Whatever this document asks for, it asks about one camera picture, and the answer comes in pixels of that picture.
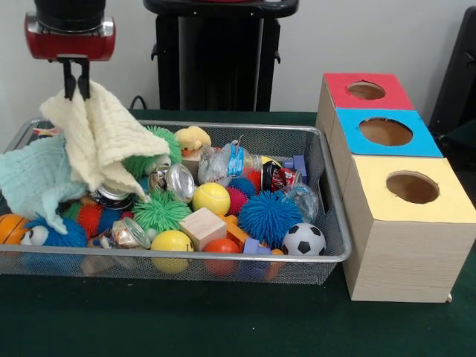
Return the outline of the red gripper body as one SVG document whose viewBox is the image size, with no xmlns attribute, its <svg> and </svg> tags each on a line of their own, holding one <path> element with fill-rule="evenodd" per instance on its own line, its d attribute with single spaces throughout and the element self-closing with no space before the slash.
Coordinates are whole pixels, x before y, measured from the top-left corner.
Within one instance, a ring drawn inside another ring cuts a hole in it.
<svg viewBox="0 0 476 357">
<path fill-rule="evenodd" d="M 88 31 L 59 31 L 45 27 L 36 13 L 26 13 L 25 38 L 33 58 L 56 61 L 58 58 L 87 58 L 108 61 L 115 49 L 116 27 L 111 16 Z"/>
</svg>

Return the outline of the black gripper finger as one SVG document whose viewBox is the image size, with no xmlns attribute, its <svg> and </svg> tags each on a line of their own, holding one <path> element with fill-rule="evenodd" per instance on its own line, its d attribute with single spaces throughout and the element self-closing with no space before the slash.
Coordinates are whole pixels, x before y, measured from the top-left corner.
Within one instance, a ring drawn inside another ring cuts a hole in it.
<svg viewBox="0 0 476 357">
<path fill-rule="evenodd" d="M 90 62 L 87 58 L 76 58 L 76 64 L 81 66 L 81 74 L 77 78 L 77 86 L 84 100 L 90 98 Z"/>
<path fill-rule="evenodd" d="M 71 71 L 71 60 L 62 59 L 63 79 L 64 79 L 64 97 L 72 100 L 76 88 L 76 78 Z"/>
</svg>

